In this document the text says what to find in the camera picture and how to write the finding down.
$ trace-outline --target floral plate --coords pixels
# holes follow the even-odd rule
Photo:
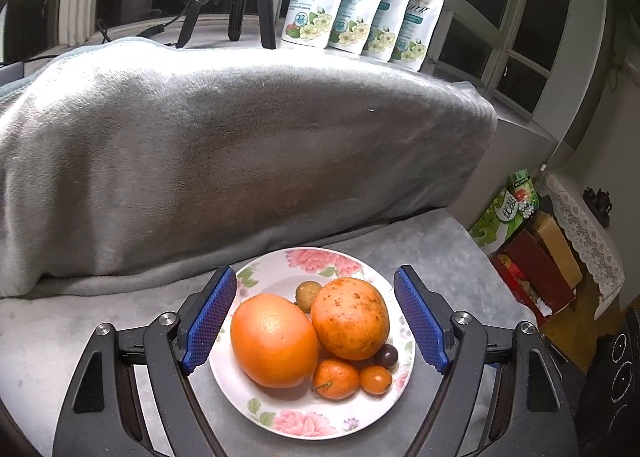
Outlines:
[[[376,287],[389,311],[388,343],[399,353],[391,369],[393,383],[385,395],[358,389],[342,401],[331,401],[311,390],[307,381],[295,389],[265,389],[238,366],[231,348],[229,325],[240,303],[259,293],[295,300],[298,284],[316,280],[322,285],[338,277],[366,280]],[[393,288],[380,274],[358,260],[318,247],[283,249],[260,257],[238,271],[238,293],[216,339],[209,363],[220,389],[240,413],[255,424],[295,439],[334,439],[361,430],[378,420],[398,400],[414,367],[415,344]],[[363,361],[361,366],[370,365]]]

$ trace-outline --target lace cloth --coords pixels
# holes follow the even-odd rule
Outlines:
[[[610,236],[585,204],[574,180],[550,172],[540,176],[535,186],[539,195],[551,197],[559,226],[600,288],[600,303],[594,314],[597,319],[625,283],[622,259]]]

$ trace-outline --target orange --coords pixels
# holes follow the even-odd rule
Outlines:
[[[369,282],[338,278],[316,295],[311,321],[324,348],[344,360],[372,357],[389,336],[386,304]]]
[[[360,375],[346,361],[324,360],[314,372],[314,390],[328,399],[344,399],[358,389]]]
[[[270,389],[300,385],[318,364],[318,337],[297,306],[282,296],[257,294],[231,319],[231,346],[251,379]]]
[[[360,371],[360,386],[365,392],[374,395],[385,393],[391,386],[393,377],[391,373],[380,365],[371,365]]]

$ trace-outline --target silver bolt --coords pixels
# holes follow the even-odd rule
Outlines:
[[[109,325],[108,323],[101,323],[95,328],[95,333],[98,334],[98,336],[104,336],[105,334],[108,334],[110,331],[111,331],[111,325]]]
[[[466,311],[456,311],[453,313],[453,319],[460,325],[469,325],[469,323],[471,323],[471,320],[473,319],[473,316],[471,316]]]
[[[525,334],[533,334],[536,331],[533,323],[530,322],[522,322],[520,324],[520,330]]]
[[[173,312],[165,312],[160,315],[160,325],[173,325],[178,316]]]

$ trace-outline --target blue gripper pad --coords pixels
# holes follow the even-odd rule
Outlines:
[[[236,274],[229,268],[209,295],[187,335],[187,348],[180,361],[188,376],[196,367],[207,361],[229,307],[236,297]]]
[[[442,328],[402,267],[394,275],[394,293],[424,361],[445,374],[450,361],[444,351]]]

